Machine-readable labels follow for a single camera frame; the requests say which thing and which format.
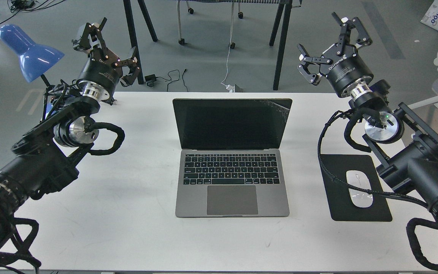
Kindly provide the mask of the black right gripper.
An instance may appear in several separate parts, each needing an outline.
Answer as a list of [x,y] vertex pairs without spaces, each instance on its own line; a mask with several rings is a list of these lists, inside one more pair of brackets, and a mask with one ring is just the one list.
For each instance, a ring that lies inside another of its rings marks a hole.
[[[325,50],[321,57],[310,57],[303,45],[298,44],[301,52],[297,67],[301,75],[312,85],[318,85],[325,77],[339,98],[349,96],[348,87],[363,80],[369,84],[374,74],[359,56],[358,49],[370,46],[372,39],[358,17],[340,18],[335,12],[332,17],[341,27],[338,42]],[[351,31],[356,30],[358,37],[351,43]]]

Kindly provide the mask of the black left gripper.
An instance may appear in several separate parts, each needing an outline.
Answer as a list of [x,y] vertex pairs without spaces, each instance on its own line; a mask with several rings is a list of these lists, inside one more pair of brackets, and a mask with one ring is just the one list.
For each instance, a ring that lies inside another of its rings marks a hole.
[[[121,61],[113,52],[107,53],[107,47],[102,37],[102,29],[107,21],[101,23],[85,23],[80,27],[73,43],[75,51],[87,54],[88,60],[77,80],[83,96],[96,101],[114,101],[113,94],[118,82],[123,87],[132,85],[141,72],[138,64],[138,47],[130,49],[130,57]],[[129,68],[129,73],[123,76],[122,67]]]

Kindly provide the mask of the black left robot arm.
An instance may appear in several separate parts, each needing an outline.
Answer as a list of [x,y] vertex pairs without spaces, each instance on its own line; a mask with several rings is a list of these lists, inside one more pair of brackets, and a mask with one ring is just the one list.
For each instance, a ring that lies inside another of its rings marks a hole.
[[41,262],[29,250],[38,222],[14,213],[28,198],[36,201],[77,179],[76,167],[85,155],[113,154],[125,139],[120,127],[91,117],[100,102],[113,103],[118,83],[132,85],[141,71],[137,47],[128,59],[108,49],[102,37],[106,21],[81,26],[82,34],[73,40],[73,48],[87,54],[80,76],[71,84],[45,81],[41,122],[12,146],[16,157],[0,169],[0,267],[10,269],[23,260],[39,273]]

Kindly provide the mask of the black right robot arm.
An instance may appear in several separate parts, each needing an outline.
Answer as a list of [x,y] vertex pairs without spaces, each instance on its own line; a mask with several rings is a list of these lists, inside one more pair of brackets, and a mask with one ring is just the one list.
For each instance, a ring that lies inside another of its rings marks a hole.
[[372,44],[360,19],[341,19],[335,12],[332,17],[341,28],[340,35],[320,57],[309,56],[303,45],[298,45],[301,75],[315,86],[324,77],[338,97],[351,99],[348,111],[336,111],[325,123],[317,154],[321,155],[328,127],[338,118],[347,118],[345,141],[355,150],[375,154],[380,161],[377,173],[392,191],[354,186],[332,174],[320,158],[321,169],[331,181],[349,189],[426,208],[434,221],[413,218],[407,223],[406,233],[417,262],[438,272],[438,264],[431,263],[422,253],[415,232],[417,226],[438,231],[438,134],[405,103],[396,110],[388,106],[390,85],[386,80],[372,83],[374,75],[358,53],[360,48]]

